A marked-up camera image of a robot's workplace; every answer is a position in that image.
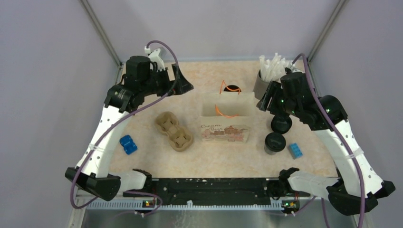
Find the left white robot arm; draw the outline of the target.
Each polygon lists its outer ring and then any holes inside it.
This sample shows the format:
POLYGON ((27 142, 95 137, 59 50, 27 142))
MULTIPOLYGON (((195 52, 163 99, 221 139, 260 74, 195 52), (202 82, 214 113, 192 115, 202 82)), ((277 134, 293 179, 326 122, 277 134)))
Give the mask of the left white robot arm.
POLYGON ((132 116, 168 96, 193 90, 178 63, 172 64, 172 70, 174 80, 169 79, 168 69, 156 59, 132 56, 127 60, 120 82, 107 91, 101 119, 83 157, 65 171, 65 177, 72 183, 72 203, 74 187, 105 201, 112 200, 120 191, 135 190, 140 196, 152 192, 150 176, 145 172, 112 174, 109 165, 132 116))

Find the beige paper takeout bag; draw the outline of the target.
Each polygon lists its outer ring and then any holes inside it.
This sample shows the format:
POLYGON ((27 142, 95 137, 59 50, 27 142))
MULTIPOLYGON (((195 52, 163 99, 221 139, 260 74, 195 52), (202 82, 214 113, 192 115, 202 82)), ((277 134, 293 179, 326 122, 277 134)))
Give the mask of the beige paper takeout bag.
POLYGON ((200 132, 204 142, 245 143, 254 125, 254 92, 230 88, 201 95, 200 132))

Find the single black coffee cup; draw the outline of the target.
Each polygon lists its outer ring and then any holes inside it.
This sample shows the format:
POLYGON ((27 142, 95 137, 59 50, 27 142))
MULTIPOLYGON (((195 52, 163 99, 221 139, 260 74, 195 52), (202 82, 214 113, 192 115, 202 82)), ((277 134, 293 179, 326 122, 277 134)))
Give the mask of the single black coffee cup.
POLYGON ((279 148, 279 149, 276 149, 276 148, 269 148, 269 147, 264 147, 264 151, 267 153, 267 154, 269 154, 269 155, 274 155, 274 154, 277 154, 277 153, 279 153, 279 152, 281 152, 283 150, 283 148, 279 148))

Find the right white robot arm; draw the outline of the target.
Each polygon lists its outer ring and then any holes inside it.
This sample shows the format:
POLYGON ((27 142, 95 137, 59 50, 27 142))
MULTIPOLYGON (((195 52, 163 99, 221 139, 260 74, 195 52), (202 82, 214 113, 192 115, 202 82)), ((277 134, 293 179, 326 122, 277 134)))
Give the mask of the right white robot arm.
POLYGON ((332 95, 318 96, 305 73, 289 73, 279 82, 270 82, 257 107, 275 117, 294 116, 308 125, 328 149, 339 173, 330 178, 297 168, 282 170, 278 188, 283 195, 309 193, 351 216, 370 212, 379 199, 395 191, 395 185, 383 180, 369 164, 340 101, 332 95))

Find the black cup lid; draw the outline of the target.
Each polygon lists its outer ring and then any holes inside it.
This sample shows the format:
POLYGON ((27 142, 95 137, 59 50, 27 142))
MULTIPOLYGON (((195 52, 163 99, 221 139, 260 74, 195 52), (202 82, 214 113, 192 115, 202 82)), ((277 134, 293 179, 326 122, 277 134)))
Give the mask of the black cup lid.
POLYGON ((286 147, 286 139, 282 134, 279 133, 269 133, 265 138, 265 146, 269 148, 283 148, 286 147))

